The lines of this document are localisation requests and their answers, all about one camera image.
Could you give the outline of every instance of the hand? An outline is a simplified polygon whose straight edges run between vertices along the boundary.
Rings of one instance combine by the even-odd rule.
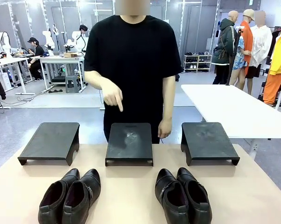
[[[120,88],[107,78],[102,78],[101,88],[103,92],[104,102],[109,106],[118,106],[123,112],[123,95]]]
[[[252,55],[252,53],[251,53],[249,50],[243,51],[243,54],[244,54],[244,55]]]
[[[164,139],[172,132],[172,118],[162,119],[158,126],[158,138]]]

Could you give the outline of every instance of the person's left hand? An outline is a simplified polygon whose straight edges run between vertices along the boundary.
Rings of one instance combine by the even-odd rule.
[[[158,126],[158,138],[164,139],[172,132],[172,119],[162,119]]]

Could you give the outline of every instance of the pair of black shoes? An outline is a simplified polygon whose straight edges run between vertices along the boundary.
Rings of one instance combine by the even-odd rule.
[[[206,189],[185,168],[177,179],[167,170],[160,170],[155,195],[163,207],[168,224],[210,224],[212,211]]]
[[[99,197],[100,176],[91,169],[79,178],[79,170],[72,169],[48,188],[41,201],[40,224],[85,224],[89,209]]]

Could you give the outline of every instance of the plastic stool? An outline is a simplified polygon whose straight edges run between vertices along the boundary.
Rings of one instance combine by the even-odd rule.
[[[77,76],[66,76],[66,93],[78,93],[81,90]]]

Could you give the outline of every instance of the white desk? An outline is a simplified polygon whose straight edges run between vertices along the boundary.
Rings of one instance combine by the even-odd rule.
[[[10,72],[11,72],[11,75],[12,75],[13,82],[15,82],[15,78],[13,76],[13,69],[12,69],[12,67],[15,67],[16,70],[17,70],[19,79],[20,79],[22,90],[23,90],[23,92],[16,93],[16,95],[34,95],[34,93],[26,92],[26,89],[25,89],[25,86],[24,86],[24,82],[23,82],[22,75],[21,75],[21,72],[20,72],[20,65],[18,64],[19,62],[23,62],[23,61],[26,61],[26,63],[28,64],[27,58],[13,58],[13,57],[12,58],[2,58],[2,59],[0,59],[0,71],[2,73],[3,72],[2,70],[4,68],[9,68]]]
[[[66,163],[17,160],[22,149],[0,168],[0,224],[37,224],[40,202],[50,184],[72,168],[80,176],[95,168],[101,193],[86,224],[166,224],[155,196],[158,172],[174,176],[186,167],[208,192],[212,224],[281,224],[281,191],[239,146],[237,166],[190,166],[180,145],[153,145],[154,167],[105,167],[107,145],[80,145],[71,167]]]
[[[233,85],[182,85],[186,95],[207,122],[219,122],[229,138],[281,139],[281,113]]]
[[[82,92],[86,88],[86,86],[83,83],[83,79],[82,79],[82,77],[84,77],[84,57],[83,56],[70,57],[70,58],[60,57],[60,56],[49,56],[49,57],[35,56],[33,58],[37,58],[41,62],[41,68],[42,68],[42,72],[43,72],[43,78],[44,78],[46,90],[49,90],[52,87],[49,87],[49,88],[47,87],[44,68],[43,68],[42,64],[45,64],[47,72],[49,71],[47,64],[78,64],[78,71],[80,74],[80,85],[81,85],[81,90],[79,92]]]

